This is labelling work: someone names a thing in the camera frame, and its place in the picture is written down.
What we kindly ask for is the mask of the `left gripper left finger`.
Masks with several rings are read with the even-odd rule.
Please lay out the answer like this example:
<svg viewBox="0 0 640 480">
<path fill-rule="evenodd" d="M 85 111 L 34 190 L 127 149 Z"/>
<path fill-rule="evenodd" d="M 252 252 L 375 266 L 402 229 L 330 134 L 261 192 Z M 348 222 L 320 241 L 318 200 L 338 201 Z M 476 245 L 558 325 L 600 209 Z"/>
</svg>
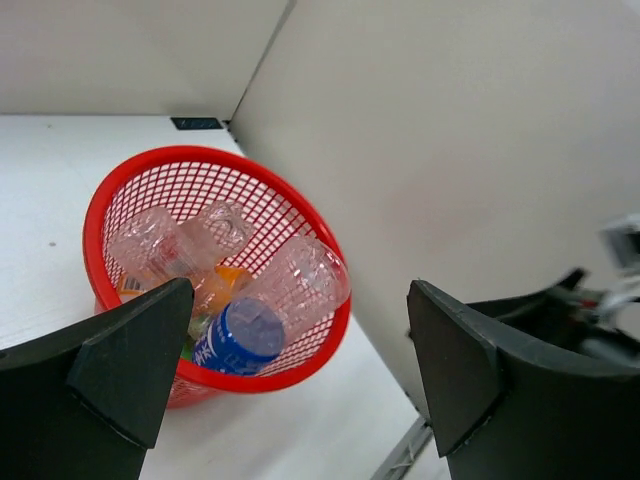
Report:
<svg viewBox="0 0 640 480">
<path fill-rule="evenodd" d="M 183 278 L 1 352 L 4 479 L 136 479 L 191 316 Z"/>
</svg>

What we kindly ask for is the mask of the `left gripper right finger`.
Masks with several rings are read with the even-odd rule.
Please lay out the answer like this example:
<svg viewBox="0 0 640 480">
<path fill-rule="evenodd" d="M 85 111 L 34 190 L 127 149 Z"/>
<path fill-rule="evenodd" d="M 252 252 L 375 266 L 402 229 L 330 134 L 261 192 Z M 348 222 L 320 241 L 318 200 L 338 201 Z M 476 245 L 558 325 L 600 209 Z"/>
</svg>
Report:
<svg viewBox="0 0 640 480">
<path fill-rule="evenodd" d="M 454 479 L 635 479 L 639 370 L 546 343 L 415 280 L 412 337 Z"/>
</svg>

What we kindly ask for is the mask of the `orange patterned plastic bottle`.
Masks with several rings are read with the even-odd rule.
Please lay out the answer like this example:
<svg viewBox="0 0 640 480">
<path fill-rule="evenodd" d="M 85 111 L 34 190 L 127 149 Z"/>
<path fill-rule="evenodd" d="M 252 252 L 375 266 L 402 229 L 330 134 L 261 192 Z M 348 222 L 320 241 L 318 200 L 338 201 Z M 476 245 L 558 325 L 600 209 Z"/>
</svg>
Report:
<svg viewBox="0 0 640 480">
<path fill-rule="evenodd" d="M 119 300 L 126 303 L 160 286 L 163 282 L 162 278 L 150 274 L 136 277 L 129 273 L 123 273 L 117 282 L 116 293 Z"/>
</svg>

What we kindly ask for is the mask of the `green plastic bottle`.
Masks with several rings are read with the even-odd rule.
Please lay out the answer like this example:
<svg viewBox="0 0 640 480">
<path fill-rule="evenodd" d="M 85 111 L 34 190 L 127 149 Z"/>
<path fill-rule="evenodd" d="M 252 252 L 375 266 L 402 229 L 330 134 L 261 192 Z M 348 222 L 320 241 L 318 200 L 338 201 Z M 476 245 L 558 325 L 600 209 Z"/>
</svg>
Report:
<svg viewBox="0 0 640 480">
<path fill-rule="evenodd" d="M 211 323 L 213 316 L 210 314 L 201 314 L 194 316 L 190 319 L 187 337 L 182 348 L 181 358 L 190 361 L 192 358 L 192 352 L 195 344 L 199 341 L 201 336 L 207 331 L 209 324 Z"/>
</svg>

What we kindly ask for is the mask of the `red label clear bottle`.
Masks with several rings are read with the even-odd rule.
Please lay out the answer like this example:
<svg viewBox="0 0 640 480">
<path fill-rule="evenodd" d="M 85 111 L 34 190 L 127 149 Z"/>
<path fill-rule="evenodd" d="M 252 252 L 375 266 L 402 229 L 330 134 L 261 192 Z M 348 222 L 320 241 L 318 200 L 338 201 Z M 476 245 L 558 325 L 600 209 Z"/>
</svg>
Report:
<svg viewBox="0 0 640 480">
<path fill-rule="evenodd" d="M 164 207 L 151 207 L 125 221 L 107 250 L 143 289 L 187 277 L 198 269 L 192 242 Z"/>
</svg>

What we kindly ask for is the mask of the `blue label clear bottle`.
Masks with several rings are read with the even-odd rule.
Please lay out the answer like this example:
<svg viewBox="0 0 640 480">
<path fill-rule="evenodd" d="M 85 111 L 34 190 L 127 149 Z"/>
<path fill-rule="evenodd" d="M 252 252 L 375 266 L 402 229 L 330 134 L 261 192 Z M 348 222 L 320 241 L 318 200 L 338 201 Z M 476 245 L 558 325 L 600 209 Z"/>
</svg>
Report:
<svg viewBox="0 0 640 480">
<path fill-rule="evenodd" d="M 350 293 L 348 269 L 337 253 L 314 237 L 293 236 L 209 322 L 191 361 L 211 371 L 254 376 Z"/>
</svg>

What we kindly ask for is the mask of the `black corner label right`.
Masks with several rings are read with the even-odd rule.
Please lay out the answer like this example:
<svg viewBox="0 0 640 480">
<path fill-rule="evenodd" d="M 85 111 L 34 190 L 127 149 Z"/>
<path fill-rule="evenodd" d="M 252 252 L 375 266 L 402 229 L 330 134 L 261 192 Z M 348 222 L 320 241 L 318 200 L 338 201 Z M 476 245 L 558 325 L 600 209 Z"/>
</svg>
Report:
<svg viewBox="0 0 640 480">
<path fill-rule="evenodd" d="M 224 129 L 224 125 L 215 117 L 171 117 L 170 120 L 180 131 Z"/>
</svg>

